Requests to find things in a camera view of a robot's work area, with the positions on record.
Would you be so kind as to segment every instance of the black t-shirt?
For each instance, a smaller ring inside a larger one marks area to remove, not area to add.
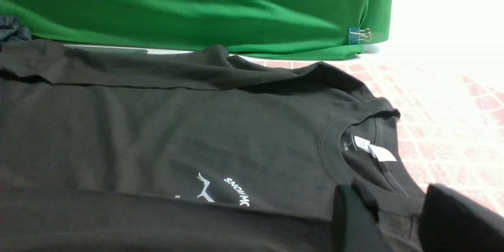
[[[423,192],[398,156],[398,112],[329,64],[270,69],[222,46],[121,55],[35,40],[6,44],[0,67],[6,186],[330,219],[335,185],[356,179],[376,198],[385,237],[417,249]],[[376,161],[355,137],[397,161]]]

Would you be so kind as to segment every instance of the printed logo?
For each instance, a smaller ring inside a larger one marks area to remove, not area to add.
[[[197,179],[201,180],[203,182],[203,190],[201,191],[201,194],[199,194],[196,198],[203,197],[209,202],[215,202],[208,194],[207,194],[207,189],[208,186],[210,186],[210,181],[206,180],[201,176],[201,173],[198,172],[198,176],[196,177]]]
[[[243,189],[236,182],[234,182],[231,178],[225,178],[224,181],[226,183],[228,183],[229,185],[231,185],[231,187],[233,187],[234,191],[236,191],[238,193],[238,195],[240,196],[240,206],[250,207],[250,200],[248,199],[249,196],[247,195],[247,193],[245,193],[245,191],[243,191]]]

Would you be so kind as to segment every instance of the table surface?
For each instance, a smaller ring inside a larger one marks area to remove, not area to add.
[[[400,155],[421,188],[444,183],[504,215],[504,0],[393,0],[388,41],[328,63],[400,110]]]

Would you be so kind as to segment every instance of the tiled floor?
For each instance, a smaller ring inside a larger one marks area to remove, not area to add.
[[[289,69],[308,65],[257,63]],[[334,65],[400,110],[400,155],[421,188],[444,183],[504,215],[504,89],[427,67]]]

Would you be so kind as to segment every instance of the clothing label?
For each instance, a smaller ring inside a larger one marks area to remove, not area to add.
[[[361,137],[358,137],[358,136],[354,136],[353,141],[354,141],[355,146],[358,146],[362,150],[365,150],[366,152],[369,153],[369,144],[371,144],[370,141],[363,139]]]
[[[397,161],[396,157],[389,152],[386,148],[382,148],[381,146],[375,146],[375,145],[369,145],[369,150],[371,152],[371,155],[375,159],[377,159],[379,162],[383,161]]]

